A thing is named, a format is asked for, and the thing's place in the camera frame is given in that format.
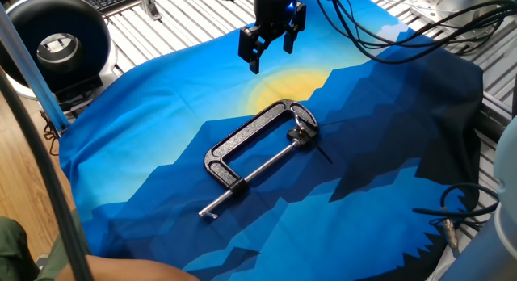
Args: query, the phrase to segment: yellow sun graphic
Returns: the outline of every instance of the yellow sun graphic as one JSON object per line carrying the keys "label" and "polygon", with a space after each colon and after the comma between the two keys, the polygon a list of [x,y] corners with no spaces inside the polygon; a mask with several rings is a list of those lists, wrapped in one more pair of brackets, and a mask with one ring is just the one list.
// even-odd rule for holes
{"label": "yellow sun graphic", "polygon": [[329,70],[292,69],[268,76],[251,92],[247,114],[257,114],[280,99],[307,100],[325,84],[329,75]]}

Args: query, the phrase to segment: black cable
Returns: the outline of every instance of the black cable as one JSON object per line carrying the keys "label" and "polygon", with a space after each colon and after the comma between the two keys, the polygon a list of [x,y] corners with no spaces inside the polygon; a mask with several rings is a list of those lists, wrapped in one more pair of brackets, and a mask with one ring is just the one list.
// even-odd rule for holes
{"label": "black cable", "polygon": [[[371,31],[369,31],[366,27],[363,27],[360,23],[357,23],[357,21],[355,21],[355,19],[354,19],[353,15],[348,14],[348,11],[343,7],[343,5],[341,4],[341,2],[340,2],[339,0],[338,0],[338,1],[336,1],[336,2],[338,3],[339,7],[340,7],[340,8],[343,10],[343,12],[345,13],[345,16],[346,16],[346,17],[348,17],[348,18],[349,18],[349,20],[350,20],[350,21],[352,21],[352,22],[353,22],[353,24],[354,24],[356,27],[360,28],[362,31],[366,32],[368,35],[370,35],[370,36],[372,36],[372,37],[374,37],[374,38],[376,38],[376,39],[378,39],[378,40],[381,40],[381,41],[383,41],[383,42],[385,42],[385,43],[386,43],[386,44],[374,44],[374,45],[382,46],[383,48],[384,48],[384,47],[393,46],[393,45],[399,45],[399,46],[403,46],[403,47],[411,47],[411,48],[421,48],[421,47],[427,47],[427,46],[429,46],[430,44],[433,44],[433,43],[429,43],[429,44],[403,44],[403,43],[405,43],[405,40],[402,40],[402,41],[391,41],[391,40],[387,40],[387,39],[385,39],[385,38],[383,38],[383,37],[381,37],[381,36],[379,36],[379,35],[377,35],[377,34],[375,34],[375,33],[371,32]],[[483,6],[481,6],[481,5],[473,6],[473,8],[475,9],[475,8],[483,7]],[[468,12],[467,10],[468,10],[468,9],[463,10],[463,11],[459,11],[459,12],[455,13],[454,15],[450,15],[450,16],[448,16],[448,17],[446,18],[446,20],[445,20],[445,19],[442,19],[442,21],[444,21],[444,20],[445,20],[445,21],[448,21],[448,20],[450,20],[450,19],[454,19],[456,16],[458,16],[458,15],[462,15],[462,14],[464,14],[464,13]],[[478,28],[481,28],[481,27],[487,27],[487,26],[489,26],[490,24],[493,24],[493,23],[495,23],[495,22],[489,22],[489,23],[487,23],[487,24],[485,24],[485,25],[476,26],[476,27],[473,27],[473,29],[478,29]],[[420,30],[418,30],[418,31],[417,31],[417,33],[418,33],[419,35],[421,35],[421,34],[423,34],[425,31],[429,31],[430,29],[432,29],[432,28],[434,28],[434,27],[437,27],[437,26],[443,26],[443,25],[442,25],[442,23],[433,23],[433,24],[430,24],[430,25],[427,25],[427,26],[429,26],[429,27],[421,28]],[[481,40],[481,39],[483,39],[484,37],[485,37],[485,36],[483,36],[483,37],[481,37],[481,38],[474,38],[474,39],[475,39],[475,40]],[[461,43],[462,41],[470,41],[470,40],[472,40],[472,39],[459,40],[459,41],[450,41],[449,43]]]}
{"label": "black cable", "polygon": [[[380,63],[384,63],[384,64],[404,64],[404,63],[407,63],[407,62],[410,62],[410,61],[413,61],[413,60],[416,60],[420,57],[423,57],[423,56],[426,56],[427,54],[429,54],[430,52],[433,52],[435,51],[436,49],[440,48],[441,46],[445,45],[448,43],[447,41],[447,38],[451,38],[451,37],[456,37],[458,35],[461,35],[467,31],[470,31],[472,29],[472,26],[474,26],[476,23],[479,23],[479,22],[484,22],[485,20],[489,19],[490,16],[492,15],[496,15],[498,12],[501,11],[501,9],[503,10],[508,10],[507,7],[505,6],[502,6],[501,8],[497,9],[497,10],[492,10],[492,11],[489,11],[487,12],[486,14],[480,16],[477,20],[473,20],[472,22],[470,23],[467,23],[465,24],[464,26],[464,29],[463,30],[456,30],[454,31],[450,36],[448,36],[447,38],[445,39],[441,39],[441,40],[438,40],[436,42],[436,44],[432,47],[429,47],[428,49],[420,52],[419,54],[416,54],[412,57],[408,57],[404,60],[396,60],[396,61],[393,61],[393,60],[386,60],[384,58],[380,58],[380,57],[376,57],[372,54],[370,54],[369,52],[367,52],[361,45],[360,43],[358,42],[358,40],[351,34],[351,30],[350,28],[348,27],[347,25],[347,22],[345,21],[345,19],[343,18],[343,15],[341,14],[341,11],[338,7],[338,2],[337,0],[334,0],[333,2],[333,5],[334,5],[334,9],[339,17],[339,20],[341,21],[341,24],[343,25],[343,27],[345,28],[345,31],[347,32],[347,34],[350,36],[350,40],[352,41],[352,43],[357,47],[357,49],[362,52],[366,57],[374,60],[374,61],[378,61]],[[514,10],[514,12],[512,13],[511,11],[508,11],[508,14],[509,15],[513,15],[514,13],[517,13],[517,10]]]}
{"label": "black cable", "polygon": [[54,153],[54,144],[56,143],[57,141],[57,136],[56,134],[54,134],[53,130],[51,129],[51,122],[44,116],[44,113],[43,112],[40,112],[41,114],[41,117],[43,118],[43,120],[45,120],[45,127],[43,128],[43,138],[47,141],[52,141],[50,143],[50,148],[48,149],[48,153],[52,156],[59,156],[59,152],[58,153]]}
{"label": "black cable", "polygon": [[[370,57],[371,59],[373,60],[376,60],[378,59],[377,61],[381,61],[383,63],[388,63],[388,64],[401,64],[401,63],[406,63],[407,61],[411,61],[411,60],[415,60],[419,57],[422,57],[422,56],[425,56],[427,55],[429,52],[432,52],[434,51],[435,49],[439,48],[439,47],[442,47],[443,45],[445,44],[450,44],[450,43],[464,43],[464,42],[477,42],[479,40],[481,40],[481,43],[479,43],[476,47],[473,47],[473,48],[468,48],[464,51],[459,51],[457,53],[457,55],[461,56],[461,55],[465,55],[467,53],[470,53],[470,52],[473,52],[474,50],[480,48],[482,45],[486,44],[488,42],[488,40],[491,38],[491,36],[497,31],[497,29],[501,26],[502,24],[502,20],[504,19],[504,17],[508,16],[508,15],[512,15],[514,14],[515,12],[513,11],[510,11],[510,10],[515,10],[517,9],[517,4],[515,2],[511,2],[511,1],[505,1],[505,0],[500,0],[500,1],[492,1],[492,2],[484,2],[482,4],[479,4],[479,5],[476,5],[476,6],[471,6],[470,8],[467,8],[465,10],[462,10],[462,11],[458,11],[456,12],[455,14],[453,15],[450,15],[448,16],[447,18],[445,19],[442,19],[440,20],[439,22],[437,23],[433,23],[433,24],[429,24],[423,28],[421,28],[420,30],[416,31],[412,36],[408,37],[407,39],[404,39],[404,40],[401,40],[401,41],[398,41],[398,42],[392,42],[390,40],[387,40],[385,38],[382,38],[380,36],[377,36],[376,34],[374,33],[371,33],[368,29],[366,29],[365,27],[361,26],[360,24],[358,24],[356,21],[355,21],[355,18],[353,16],[353,13],[350,15],[348,14],[348,11],[344,8],[344,6],[341,4],[341,2],[339,0],[334,0],[333,1],[333,4],[334,4],[334,8],[335,7],[335,4],[337,3],[338,6],[343,10],[343,12],[345,13],[345,15],[349,18],[350,21],[353,22],[353,24],[355,25],[355,30],[358,34],[358,39],[356,39],[352,34],[351,34],[351,31],[350,29],[348,29],[347,27],[347,23],[344,22],[344,19],[343,19],[343,16],[341,15],[340,11],[336,10],[336,13],[338,14],[338,17],[340,17],[340,21],[341,23],[343,24],[343,26],[345,27],[345,30],[347,31],[347,33],[341,31],[333,22],[332,20],[330,19],[330,17],[328,16],[328,14],[326,13],[325,9],[323,8],[323,5],[321,3],[320,0],[316,0],[317,1],[317,4],[318,6],[320,7],[323,15],[325,16],[326,20],[329,22],[329,24],[337,31],[339,32],[340,34],[342,34],[343,36],[351,39],[353,41],[353,43],[355,44],[355,46],[367,57]],[[435,41],[435,42],[430,42],[430,43],[426,43],[426,44],[404,44],[405,42],[408,42],[416,37],[418,37],[419,35],[421,35],[422,33],[428,31],[428,30],[431,30],[433,27],[436,27],[438,25],[442,25],[442,23],[444,22],[447,22],[448,20],[450,19],[453,19],[455,18],[456,16],[459,16],[459,15],[462,15],[464,13],[467,13],[471,10],[476,10],[478,8],[481,8],[481,7],[485,7],[485,6],[493,6],[493,5],[501,5],[503,7],[500,7],[494,11],[492,11],[489,15],[485,15],[485,16],[482,16],[480,18],[477,18],[477,19],[474,19],[470,24],[467,24],[463,27],[458,27],[458,29],[450,36],[447,36],[441,40],[438,40],[438,41]],[[470,39],[463,39],[463,40],[454,40],[454,38],[456,38],[457,36],[461,35],[461,34],[464,34],[466,33],[467,31],[472,31],[474,29],[477,29],[477,28],[480,28],[480,27],[488,27],[488,26],[491,26],[493,25],[494,23],[495,26],[492,27],[492,30],[491,32],[486,35],[486,36],[481,36],[481,37],[476,37],[476,38],[470,38]],[[367,34],[369,35],[372,35],[373,37],[376,37],[378,40],[382,40],[384,42],[387,42],[387,43],[370,43],[370,42],[365,42],[363,40],[360,39],[360,34],[359,34],[359,30],[358,28],[361,28],[363,31],[365,31]],[[373,55],[369,56],[370,54],[366,54],[367,52],[362,49],[361,47],[363,48],[370,48],[370,49],[375,49],[375,48],[386,48],[386,47],[389,47],[389,46],[392,46],[392,45],[397,45],[397,46],[401,46],[401,47],[411,47],[411,48],[423,48],[423,47],[430,47],[430,49],[426,50],[426,51],[423,51],[422,53],[418,54],[417,56],[415,57],[411,57],[411,58],[408,58],[407,60],[403,60],[403,61],[384,61],[378,57],[375,57]]]}
{"label": "black cable", "polygon": [[[337,1],[339,7],[343,10],[343,12],[345,13],[345,16],[348,17],[348,19],[350,21],[352,21],[352,23],[355,25],[355,29],[356,29],[356,32],[358,33],[358,41],[363,45],[363,47],[365,48],[369,48],[369,49],[379,49],[379,48],[387,48],[389,46],[394,46],[394,45],[398,45],[398,46],[401,46],[401,47],[407,47],[407,48],[423,48],[423,47],[430,47],[434,44],[436,44],[436,42],[430,42],[430,43],[426,43],[426,44],[401,44],[402,41],[399,41],[399,42],[394,42],[394,41],[391,41],[391,40],[387,40],[381,36],[378,36],[377,34],[369,31],[366,27],[363,27],[360,23],[358,23],[357,21],[355,21],[355,18],[354,18],[354,13],[353,13],[353,9],[351,8],[351,3],[350,3],[350,0],[347,0],[347,3],[348,5],[350,6],[350,14],[348,13],[348,11],[344,8],[344,6],[341,4],[340,1]],[[488,27],[489,25],[492,25],[494,24],[496,21],[498,22],[501,22],[502,23],[502,19],[499,19],[499,20],[494,20],[493,22],[488,22],[486,23],[485,25],[483,26],[479,26],[479,27],[475,27],[474,29],[477,29],[477,28],[481,28],[481,27]],[[449,44],[452,44],[452,43],[464,43],[464,42],[476,42],[476,41],[479,41],[479,40],[484,40],[484,42],[488,41],[488,39],[497,31],[497,29],[501,26],[501,23],[499,24],[496,24],[492,31],[490,32],[490,34],[487,34],[485,36],[481,36],[481,37],[474,37],[474,38],[470,38],[470,39],[462,39],[462,40],[449,40],[448,43]],[[360,39],[359,37],[359,30],[357,30],[358,28],[360,28],[362,31],[366,32],[368,35],[378,39],[378,40],[381,40],[381,41],[384,41],[386,43],[369,43],[369,42],[364,42]]]}
{"label": "black cable", "polygon": [[454,189],[458,189],[458,188],[462,188],[462,187],[471,187],[471,188],[475,188],[475,189],[484,191],[486,194],[494,197],[498,202],[490,205],[487,208],[482,208],[482,209],[479,209],[479,210],[476,210],[473,212],[447,212],[447,211],[435,211],[435,210],[425,209],[425,208],[414,208],[413,212],[428,215],[428,216],[442,216],[442,217],[446,217],[446,218],[450,218],[450,219],[453,219],[453,218],[462,218],[463,219],[463,218],[467,218],[467,217],[482,216],[487,213],[494,212],[495,208],[497,208],[497,206],[499,204],[498,195],[486,187],[483,187],[478,184],[472,184],[472,183],[454,184],[454,185],[451,185],[450,187],[448,187],[443,192],[442,196],[440,197],[440,200],[439,200],[440,206],[442,208],[445,208],[445,198],[447,197],[447,194]]}
{"label": "black cable", "polygon": [[[339,32],[341,35],[351,39],[351,37],[349,35],[351,34],[347,34],[343,31],[341,31],[333,22],[332,20],[330,19],[330,17],[328,16],[328,14],[326,13],[322,3],[320,0],[316,0],[320,10],[322,11],[323,15],[325,16],[327,22],[329,22],[329,24],[337,31]],[[416,31],[412,36],[408,37],[407,39],[404,39],[404,40],[401,40],[401,41],[398,41],[398,42],[392,42],[390,40],[387,40],[383,37],[380,37],[380,36],[377,36],[376,34],[374,33],[371,33],[368,29],[366,29],[365,27],[361,26],[360,24],[357,24],[356,27],[359,27],[361,28],[362,30],[364,30],[365,32],[367,32],[367,34],[369,35],[372,35],[374,37],[376,37],[378,40],[381,40],[381,41],[384,41],[386,42],[386,44],[380,44],[380,43],[370,43],[370,42],[365,42],[365,41],[362,41],[362,40],[358,40],[358,42],[360,44],[367,44],[367,45],[371,45],[371,46],[377,46],[379,48],[385,48],[385,47],[389,47],[391,45],[398,45],[398,46],[402,46],[402,47],[412,47],[412,48],[421,48],[421,47],[427,47],[427,46],[432,46],[432,45],[435,45],[436,42],[431,42],[431,43],[428,43],[428,44],[418,44],[418,45],[411,45],[411,44],[404,44],[405,42],[408,42],[416,37],[418,37],[419,35],[423,34],[424,32],[426,31],[429,31],[431,30],[432,28],[434,27],[437,27],[437,26],[443,26],[443,23],[447,22],[448,20],[450,19],[453,19],[455,18],[456,16],[459,16],[459,15],[462,15],[464,13],[467,13],[471,10],[476,10],[478,8],[481,8],[481,7],[485,7],[485,6],[492,6],[492,5],[509,5],[509,6],[514,6],[515,8],[517,8],[517,4],[515,2],[511,2],[511,1],[505,1],[505,0],[499,0],[499,1],[492,1],[492,2],[484,2],[484,3],[481,3],[481,4],[478,4],[476,6],[471,6],[465,10],[462,10],[462,11],[458,11],[456,12],[455,14],[453,15],[450,15],[448,16],[447,18],[445,19],[442,19],[440,20],[439,22],[436,22],[436,23],[433,23],[433,24],[428,24],[426,25],[425,27],[422,27],[420,28],[418,31]],[[347,14],[347,11],[344,9],[343,6],[341,6],[342,9],[344,10],[344,12],[346,13],[346,15],[348,16],[348,18],[350,20],[352,20],[353,23],[357,23],[353,16],[352,15],[348,15]],[[491,19],[491,20],[488,20],[488,21],[484,21],[484,22],[480,22],[479,21],[479,18],[474,20],[474,22],[477,22],[479,24],[481,24],[481,26],[474,26],[472,27],[472,29],[476,29],[476,28],[479,28],[479,27],[487,27],[493,23],[495,23],[498,19],[502,19],[502,18],[496,18],[496,19]],[[468,41],[475,41],[475,40],[483,40],[486,38],[486,36],[483,36],[483,37],[478,37],[478,38],[472,38],[472,39],[465,39],[465,40],[452,40],[454,37],[456,36],[449,36],[447,38],[444,38],[443,40],[448,40],[448,43],[462,43],[462,42],[468,42]]]}
{"label": "black cable", "polygon": [[86,264],[86,258],[79,246],[79,235],[75,229],[70,210],[66,204],[63,190],[56,176],[56,171],[50,161],[50,158],[41,142],[40,136],[34,128],[31,118],[23,108],[18,95],[13,90],[11,84],[7,81],[6,75],[0,69],[0,92],[9,105],[13,115],[27,139],[31,151],[34,154],[41,176],[47,188],[50,203],[53,206],[54,214],[56,215],[59,232],[63,239],[66,255],[68,256],[72,271],[76,281],[93,281],[90,269]]}
{"label": "black cable", "polygon": [[[432,226],[439,226],[443,223],[444,220],[448,219],[447,217],[441,217],[434,220],[430,220],[429,224]],[[452,222],[455,224],[456,227],[464,224],[476,231],[480,231],[483,228],[483,225],[485,225],[485,221],[468,221],[464,220],[462,218],[451,218]]]}

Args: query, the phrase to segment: blue cloth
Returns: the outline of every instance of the blue cloth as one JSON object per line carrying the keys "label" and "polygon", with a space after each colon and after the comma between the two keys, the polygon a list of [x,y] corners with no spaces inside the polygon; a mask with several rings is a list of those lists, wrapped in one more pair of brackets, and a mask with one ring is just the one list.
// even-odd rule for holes
{"label": "blue cloth", "polygon": [[[444,184],[477,180],[469,125],[482,71],[444,50],[405,65],[368,61],[315,0],[300,1],[307,28],[294,53],[275,41],[259,75],[237,56],[235,31],[138,66],[72,124],[61,167],[95,255],[156,260],[202,280],[424,280],[432,271],[445,242],[432,217],[411,208],[439,209]],[[351,1],[368,29],[393,40],[412,34],[370,1]],[[219,219],[201,220],[197,212],[224,192],[204,155],[278,99],[311,110],[334,164],[313,149],[293,153]],[[288,144],[293,125],[230,166],[248,174]],[[477,195],[458,191],[447,202],[472,209]]]}

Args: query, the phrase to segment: wooden surface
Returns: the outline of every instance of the wooden surface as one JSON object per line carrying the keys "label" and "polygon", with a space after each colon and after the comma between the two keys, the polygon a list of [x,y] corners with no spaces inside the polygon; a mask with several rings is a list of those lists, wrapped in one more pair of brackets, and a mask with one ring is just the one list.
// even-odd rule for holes
{"label": "wooden surface", "polygon": [[[28,99],[22,99],[22,101],[38,132],[42,134],[45,121],[40,116],[37,102]],[[42,140],[48,149],[50,142],[43,137]],[[57,152],[57,141],[54,151]],[[69,182],[59,168],[58,157],[50,157],[56,167],[69,206],[73,205]],[[31,150],[1,94],[0,216],[15,219],[25,228],[29,249],[34,259],[50,251],[58,234],[56,219]]]}

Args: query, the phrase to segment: person's hand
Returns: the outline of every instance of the person's hand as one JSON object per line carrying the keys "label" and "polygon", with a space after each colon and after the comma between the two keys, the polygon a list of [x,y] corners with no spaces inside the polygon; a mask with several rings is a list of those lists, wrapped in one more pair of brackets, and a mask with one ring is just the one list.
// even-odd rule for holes
{"label": "person's hand", "polygon": [[[172,266],[147,260],[122,260],[86,256],[94,281],[199,281]],[[56,281],[75,281],[70,264]]]}

